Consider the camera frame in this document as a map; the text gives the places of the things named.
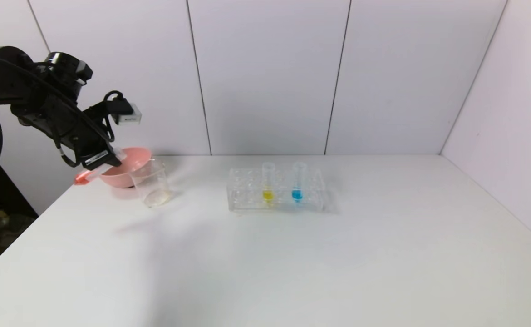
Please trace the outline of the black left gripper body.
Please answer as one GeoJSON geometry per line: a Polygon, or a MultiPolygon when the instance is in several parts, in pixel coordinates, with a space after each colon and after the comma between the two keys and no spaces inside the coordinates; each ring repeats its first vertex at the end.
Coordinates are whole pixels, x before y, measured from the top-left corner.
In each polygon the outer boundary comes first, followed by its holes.
{"type": "Polygon", "coordinates": [[[97,132],[80,130],[68,137],[68,147],[72,149],[74,166],[95,170],[104,165],[107,155],[115,155],[112,146],[97,132]]]}

